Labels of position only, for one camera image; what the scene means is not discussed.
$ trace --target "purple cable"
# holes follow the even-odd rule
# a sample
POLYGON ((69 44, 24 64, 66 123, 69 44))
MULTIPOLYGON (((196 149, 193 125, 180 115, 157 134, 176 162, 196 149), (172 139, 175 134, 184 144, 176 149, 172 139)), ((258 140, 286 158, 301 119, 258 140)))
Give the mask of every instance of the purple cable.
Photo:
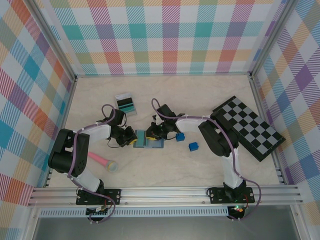
POLYGON ((255 181, 249 180, 249 179, 241 176, 238 173, 238 171, 236 169, 236 154, 235 154, 235 151, 234 151, 234 147, 232 146, 232 143, 231 143, 230 139, 228 138, 226 132, 222 129, 222 127, 215 120, 212 120, 211 118, 205 117, 205 116, 165 116, 165 115, 161 114, 160 112, 158 112, 158 110, 156 109, 156 107, 154 105, 154 101, 156 101, 156 103, 158 104, 158 107, 160 107, 159 101, 156 98, 152 98, 152 100, 151 100, 152 108, 154 109, 156 114, 158 114, 159 116, 161 116, 163 118, 166 118, 166 119, 205 119, 205 120, 209 120, 210 122, 212 122, 221 131, 221 133, 225 137, 225 139, 226 139, 226 141, 227 141, 227 143, 228 143, 228 145, 229 145, 229 147, 231 149, 232 158, 233 158, 233 171, 241 179, 243 179, 243 180, 245 180, 245 181, 247 181, 249 183, 255 184, 257 186, 258 190, 259 190, 259 198, 258 198, 258 201, 257 201, 256 205, 254 206, 253 210, 248 215, 244 216, 242 219, 245 219, 245 218, 249 217, 257 209, 257 207, 259 206, 259 203, 261 201, 261 197, 262 197, 261 187, 255 181))
POLYGON ((69 172, 68 172, 68 174, 67 174, 67 177, 68 177, 69 179, 71 179, 71 181, 72 181, 77 187, 81 188, 82 190, 84 190, 84 191, 86 191, 86 192, 88 192, 88 193, 90 193, 90 194, 93 194, 93 195, 96 195, 96 196, 105 198, 105 199, 110 200, 110 201, 112 202, 112 204, 113 204, 112 212, 111 212, 108 216, 104 217, 102 220, 100 220, 100 221, 93 221, 93 220, 91 219, 91 215, 92 215, 92 214, 89 215, 89 220, 91 221, 91 223, 96 223, 96 224, 98 224, 98 223, 103 223, 104 221, 108 220, 108 219, 112 216, 112 214, 114 214, 114 212, 115 212, 115 210, 116 210, 116 203, 115 203, 115 201, 114 201, 112 198, 110 198, 110 197, 108 197, 108 196, 105 196, 105 195, 102 195, 102 194, 99 194, 99 193, 96 193, 96 192, 94 192, 94 191, 90 191, 89 189, 84 188, 83 186, 81 186, 79 183, 77 183, 77 182, 73 179, 73 177, 71 176, 71 173, 72 173, 72 171, 74 170, 75 164, 76 164, 77 138, 78 138, 78 135, 79 135, 82 131, 84 131, 84 130, 91 129, 91 128, 96 127, 96 126, 105 125, 105 124, 111 122, 111 121, 115 118, 116 109, 114 108, 114 106, 112 106, 112 105, 110 105, 110 104, 105 104, 105 105, 103 105, 103 106, 101 107, 101 111, 102 111, 103 116, 106 117, 105 112, 104 112, 104 107, 107 107, 107 106, 108 106, 108 107, 111 107, 111 108, 112 108, 112 112, 113 112, 113 115, 112 115, 112 117, 111 117, 109 120, 104 121, 104 122, 95 123, 95 124, 91 124, 91 125, 85 126, 84 128, 78 130, 78 131, 75 133, 75 135, 74 135, 74 140, 73 140, 72 163, 71 163, 70 170, 69 170, 69 172))

